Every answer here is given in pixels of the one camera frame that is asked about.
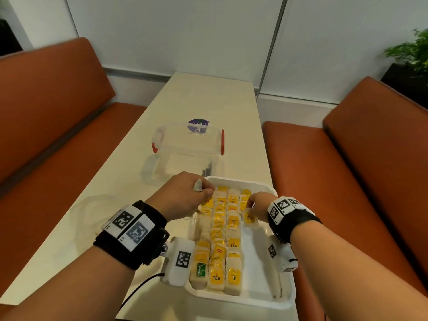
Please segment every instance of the table top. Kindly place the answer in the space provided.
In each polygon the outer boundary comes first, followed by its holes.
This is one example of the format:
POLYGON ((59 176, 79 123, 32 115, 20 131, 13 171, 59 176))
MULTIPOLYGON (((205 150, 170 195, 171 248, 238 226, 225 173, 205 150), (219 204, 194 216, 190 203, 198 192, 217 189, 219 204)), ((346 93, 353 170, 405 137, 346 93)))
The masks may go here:
MULTIPOLYGON (((145 171, 155 155, 151 138, 157 127, 206 119, 225 131, 224 176, 272 185, 253 85, 211 76, 175 73, 138 119, 61 221, 0 298, 17 305, 87 250, 95 230, 124 204, 145 200, 159 185, 145 171)), ((168 223, 171 236, 187 237, 186 220, 168 223)), ((163 258, 137 270, 129 295, 160 271, 163 258)), ((297 320, 296 307, 273 310, 191 296, 184 288, 151 280, 124 306, 117 318, 128 320, 297 320)))

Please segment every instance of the black cable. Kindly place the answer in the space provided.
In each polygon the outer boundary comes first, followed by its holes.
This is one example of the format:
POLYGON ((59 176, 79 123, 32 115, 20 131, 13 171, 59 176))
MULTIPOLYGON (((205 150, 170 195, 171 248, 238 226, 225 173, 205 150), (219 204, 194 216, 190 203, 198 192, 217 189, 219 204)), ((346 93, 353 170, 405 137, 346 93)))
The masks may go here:
POLYGON ((152 280, 155 277, 163 277, 165 276, 165 273, 158 273, 156 275, 150 276, 149 278, 147 278, 145 281, 143 281, 141 284, 138 285, 138 287, 131 293, 131 295, 129 295, 126 299, 125 302, 122 303, 122 305, 120 306, 119 311, 122 309, 122 307, 126 304, 126 302, 128 302, 128 300, 132 297, 132 295, 135 294, 136 291, 138 291, 140 289, 141 286, 143 286, 144 284, 146 284, 149 280, 152 280))

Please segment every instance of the person's left arm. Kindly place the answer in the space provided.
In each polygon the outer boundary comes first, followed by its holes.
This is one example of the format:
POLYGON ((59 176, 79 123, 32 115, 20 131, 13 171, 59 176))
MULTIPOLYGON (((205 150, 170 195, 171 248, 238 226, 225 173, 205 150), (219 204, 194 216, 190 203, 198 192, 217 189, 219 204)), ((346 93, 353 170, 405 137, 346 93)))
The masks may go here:
MULTIPOLYGON (((214 187, 203 177, 182 172, 145 201, 169 222, 194 212, 214 187), (203 191, 193 184, 202 179, 203 191)), ((2 321, 114 320, 135 271, 92 246, 8 313, 2 321)))

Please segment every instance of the round purple label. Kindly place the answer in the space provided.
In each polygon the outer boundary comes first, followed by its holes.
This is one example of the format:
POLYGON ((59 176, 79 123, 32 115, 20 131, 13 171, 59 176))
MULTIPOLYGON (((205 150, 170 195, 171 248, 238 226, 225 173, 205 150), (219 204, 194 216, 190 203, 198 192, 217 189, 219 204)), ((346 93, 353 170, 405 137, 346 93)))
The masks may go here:
POLYGON ((190 129, 190 131, 195 132, 195 133, 199 133, 199 134, 204 134, 207 129, 203 128, 202 126, 207 126, 209 121, 205 120, 205 119, 192 119, 189 123, 193 123, 195 125, 201 125, 201 127, 199 126, 188 126, 187 128, 190 129))

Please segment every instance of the white tray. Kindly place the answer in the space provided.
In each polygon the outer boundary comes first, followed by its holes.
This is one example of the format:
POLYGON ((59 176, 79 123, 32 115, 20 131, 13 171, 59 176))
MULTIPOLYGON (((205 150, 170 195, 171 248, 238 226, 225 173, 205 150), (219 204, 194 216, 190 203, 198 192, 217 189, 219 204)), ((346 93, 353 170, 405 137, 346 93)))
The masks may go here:
MULTIPOLYGON (((272 187, 252 181, 228 179, 209 176, 206 178, 215 186, 249 189, 252 193, 265 191, 276 194, 272 187)), ((189 238, 193 239, 195 219, 190 219, 189 238)), ((292 273, 278 273, 268 252, 267 239, 272 234, 269 226, 260 222, 259 228, 241 227, 243 251, 243 283, 240 296, 226 295, 220 292, 195 290, 187 281, 185 289, 196 297, 211 300, 234 302, 268 307, 273 309, 288 309, 294 305, 296 286, 292 273)))

